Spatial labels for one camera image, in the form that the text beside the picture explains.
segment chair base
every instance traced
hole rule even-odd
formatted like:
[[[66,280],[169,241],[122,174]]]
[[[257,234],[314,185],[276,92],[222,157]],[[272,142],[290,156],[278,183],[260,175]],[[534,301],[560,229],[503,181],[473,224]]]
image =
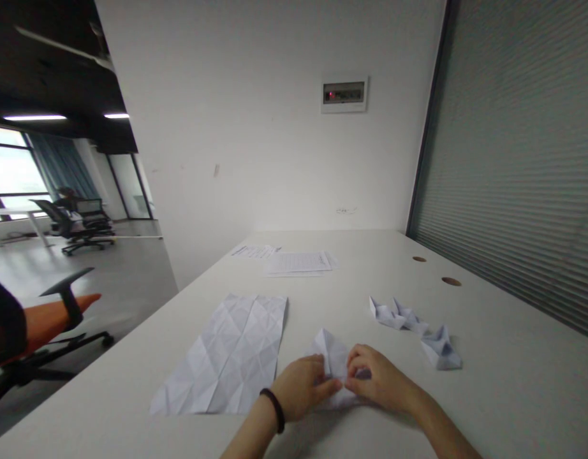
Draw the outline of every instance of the chair base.
[[[115,244],[115,241],[113,239],[83,240],[63,247],[62,253],[67,256],[71,256],[73,255],[73,252],[75,252],[77,249],[81,249],[82,247],[99,247],[100,250],[105,250],[105,247],[102,244],[113,245]]]
[[[76,376],[76,373],[49,370],[41,367],[100,338],[103,339],[103,347],[110,347],[115,342],[113,336],[103,331],[85,339],[71,339],[66,347],[57,351],[40,351],[23,360],[3,365],[1,367],[3,374],[0,375],[0,399],[13,387],[25,386],[35,379],[39,381],[70,381]]]

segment person's left hand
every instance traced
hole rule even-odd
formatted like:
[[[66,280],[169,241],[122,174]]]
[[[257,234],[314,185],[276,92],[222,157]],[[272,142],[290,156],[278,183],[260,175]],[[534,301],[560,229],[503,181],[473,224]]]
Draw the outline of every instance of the person's left hand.
[[[342,388],[338,379],[325,379],[324,356],[320,354],[295,360],[283,370],[270,390],[281,404],[286,422],[302,419]]]

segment white paper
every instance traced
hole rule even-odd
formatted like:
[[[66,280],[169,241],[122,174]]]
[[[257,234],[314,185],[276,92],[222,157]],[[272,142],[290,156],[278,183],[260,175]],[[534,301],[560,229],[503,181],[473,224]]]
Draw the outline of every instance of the white paper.
[[[271,245],[240,245],[232,251],[230,256],[236,258],[256,258],[267,259],[273,253],[279,251],[280,247],[272,247]]]
[[[371,313],[377,322],[400,330],[406,328],[418,335],[423,335],[428,330],[428,324],[420,320],[410,308],[403,307],[396,298],[392,298],[393,309],[382,305],[370,298]]]
[[[228,295],[150,405],[152,414],[245,414],[275,379],[287,298]]]
[[[422,337],[422,347],[430,363],[437,370],[462,368],[462,359],[449,341],[449,331],[443,325],[432,335]]]
[[[428,330],[428,324],[420,320],[413,310],[403,307],[396,298],[392,298],[392,300],[394,303],[394,309],[397,311],[398,315],[406,318],[406,321],[402,326],[403,328],[408,328],[418,335],[423,335],[426,330]]]
[[[328,258],[328,262],[330,263],[330,267],[335,270],[335,269],[339,269],[341,267],[341,264],[339,263],[339,260],[330,252],[326,252],[324,251],[324,253],[326,254],[326,258]]]
[[[266,274],[331,270],[325,252],[278,252],[265,267]]]
[[[369,298],[371,303],[371,313],[377,322],[387,325],[388,327],[395,328],[396,330],[400,330],[402,328],[407,320],[406,317],[402,317],[396,314],[386,305],[379,304],[372,299],[372,296]]]
[[[264,277],[322,277],[324,271],[301,271],[291,273],[271,273],[265,274]]]
[[[324,373],[327,377],[340,379],[343,384],[347,379],[347,355],[349,349],[338,341],[329,331],[321,329],[315,336],[306,356],[322,354],[324,356]],[[359,404],[360,399],[345,387],[324,401],[318,409],[337,409]]]

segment hand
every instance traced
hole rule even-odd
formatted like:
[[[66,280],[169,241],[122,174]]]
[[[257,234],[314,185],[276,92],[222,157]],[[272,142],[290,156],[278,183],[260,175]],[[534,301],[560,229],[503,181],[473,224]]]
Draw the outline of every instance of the hand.
[[[370,379],[355,379],[362,369],[371,371]],[[383,354],[371,346],[356,344],[347,357],[348,378],[345,387],[389,411],[414,414],[425,392],[406,377]]]
[[[286,422],[298,421],[342,388],[338,379],[325,380],[324,356],[312,355],[290,363],[275,380],[270,390],[275,394]]]

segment electrical panel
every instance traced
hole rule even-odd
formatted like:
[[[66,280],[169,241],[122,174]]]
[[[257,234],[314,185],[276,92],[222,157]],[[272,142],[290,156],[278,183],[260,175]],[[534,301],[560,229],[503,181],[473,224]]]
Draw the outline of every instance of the electrical panel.
[[[366,112],[368,75],[324,76],[321,113]]]

